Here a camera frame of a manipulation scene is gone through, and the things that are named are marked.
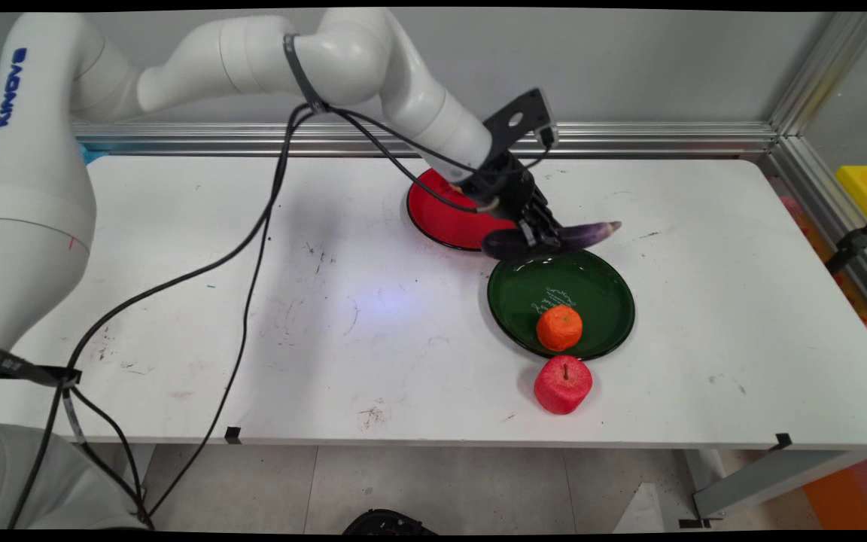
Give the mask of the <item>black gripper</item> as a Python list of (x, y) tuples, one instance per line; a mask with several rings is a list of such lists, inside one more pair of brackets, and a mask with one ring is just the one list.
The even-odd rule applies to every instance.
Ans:
[(534, 183), (532, 172), (512, 152), (500, 152), (462, 181), (462, 194), (479, 212), (519, 224), (526, 254), (548, 254), (547, 242), (561, 242), (561, 224)]

